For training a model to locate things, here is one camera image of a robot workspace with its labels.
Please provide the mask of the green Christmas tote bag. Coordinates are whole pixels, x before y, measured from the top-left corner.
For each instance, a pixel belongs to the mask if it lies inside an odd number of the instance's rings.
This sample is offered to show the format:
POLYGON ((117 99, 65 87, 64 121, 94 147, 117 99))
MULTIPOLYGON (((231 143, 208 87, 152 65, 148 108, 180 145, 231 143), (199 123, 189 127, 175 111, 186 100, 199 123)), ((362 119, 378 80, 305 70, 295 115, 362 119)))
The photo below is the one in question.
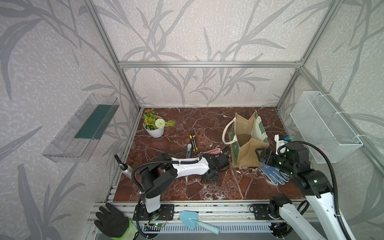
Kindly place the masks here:
POLYGON ((254 112, 249 119, 239 114, 226 125, 222 141, 231 146, 232 164, 235 168, 262 167, 260 149, 269 147, 268 137, 261 117, 254 112))

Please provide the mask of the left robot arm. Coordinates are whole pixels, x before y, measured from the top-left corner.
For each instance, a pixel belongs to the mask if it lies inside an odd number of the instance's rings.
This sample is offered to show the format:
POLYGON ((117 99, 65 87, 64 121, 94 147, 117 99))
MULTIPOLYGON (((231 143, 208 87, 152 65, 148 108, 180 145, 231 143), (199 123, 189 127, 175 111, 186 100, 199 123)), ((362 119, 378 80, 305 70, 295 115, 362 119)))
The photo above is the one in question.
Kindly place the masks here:
POLYGON ((198 175, 214 184, 229 165, 230 158, 223 152, 202 153, 196 158, 189 159, 177 159, 163 153, 153 161, 134 168, 131 178, 140 190, 147 213, 152 214, 161 209, 160 195, 175 179, 198 175))

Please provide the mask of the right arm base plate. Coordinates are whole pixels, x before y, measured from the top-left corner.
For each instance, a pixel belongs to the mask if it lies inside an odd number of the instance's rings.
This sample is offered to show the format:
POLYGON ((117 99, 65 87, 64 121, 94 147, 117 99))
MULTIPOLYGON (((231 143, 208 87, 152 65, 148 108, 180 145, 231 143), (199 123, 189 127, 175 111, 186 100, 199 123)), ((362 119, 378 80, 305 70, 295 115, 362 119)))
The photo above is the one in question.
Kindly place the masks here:
POLYGON ((288 207, 294 207, 292 204, 286 204, 284 207, 269 204, 252 204, 249 211, 254 214, 255 220, 282 220, 281 213, 288 210, 288 207))

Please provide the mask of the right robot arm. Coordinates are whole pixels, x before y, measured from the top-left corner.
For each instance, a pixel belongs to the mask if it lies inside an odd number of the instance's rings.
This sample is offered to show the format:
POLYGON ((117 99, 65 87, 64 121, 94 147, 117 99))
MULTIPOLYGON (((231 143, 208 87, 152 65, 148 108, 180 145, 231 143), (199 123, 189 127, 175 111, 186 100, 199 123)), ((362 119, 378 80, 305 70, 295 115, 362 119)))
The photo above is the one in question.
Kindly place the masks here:
POLYGON ((323 151, 304 141, 284 141, 276 151, 257 149, 256 154, 266 166, 287 174, 306 198, 297 207, 285 195, 270 198, 267 208, 269 216, 282 220, 270 227, 275 238, 284 239, 295 231, 303 240, 355 239, 341 213, 335 172, 323 151), (324 158, 330 179, 311 168, 308 147, 324 158))

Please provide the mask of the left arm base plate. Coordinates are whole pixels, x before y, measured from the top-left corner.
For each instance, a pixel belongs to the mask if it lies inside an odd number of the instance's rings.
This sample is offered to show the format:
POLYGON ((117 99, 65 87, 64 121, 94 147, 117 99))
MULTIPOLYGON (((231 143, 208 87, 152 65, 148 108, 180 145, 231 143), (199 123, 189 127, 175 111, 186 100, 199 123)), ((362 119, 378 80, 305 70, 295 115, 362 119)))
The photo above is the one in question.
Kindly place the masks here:
POLYGON ((173 204, 161 204, 159 210, 153 213, 148 213, 144 204, 137 205, 134 211, 133 220, 136 221, 170 221, 174 218, 175 205, 173 204))

